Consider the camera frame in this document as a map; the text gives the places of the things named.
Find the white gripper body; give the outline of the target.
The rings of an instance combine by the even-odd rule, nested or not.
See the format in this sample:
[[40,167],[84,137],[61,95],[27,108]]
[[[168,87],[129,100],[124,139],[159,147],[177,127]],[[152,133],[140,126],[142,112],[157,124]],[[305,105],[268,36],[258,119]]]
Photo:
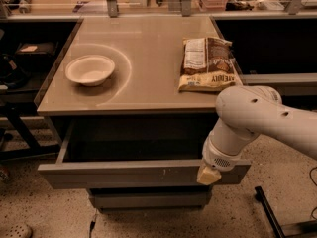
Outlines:
[[202,159],[208,166],[220,172],[229,172],[234,167],[246,165],[248,163],[247,160],[241,158],[241,155],[228,156],[222,153],[214,146],[210,136],[208,136],[204,142]]

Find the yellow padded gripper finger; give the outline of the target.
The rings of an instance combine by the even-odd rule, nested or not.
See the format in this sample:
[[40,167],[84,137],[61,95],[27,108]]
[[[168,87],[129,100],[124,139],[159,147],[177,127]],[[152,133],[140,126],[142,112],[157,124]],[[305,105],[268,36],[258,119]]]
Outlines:
[[197,182],[210,185],[221,178],[221,173],[211,166],[201,165],[197,173]]

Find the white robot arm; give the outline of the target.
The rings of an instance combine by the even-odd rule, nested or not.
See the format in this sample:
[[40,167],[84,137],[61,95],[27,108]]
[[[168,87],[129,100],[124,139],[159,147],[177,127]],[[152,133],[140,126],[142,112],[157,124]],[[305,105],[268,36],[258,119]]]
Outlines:
[[317,113],[282,104],[268,86],[231,86],[215,102],[218,120],[207,136],[197,181],[210,185],[234,168],[242,149],[260,134],[317,159]]

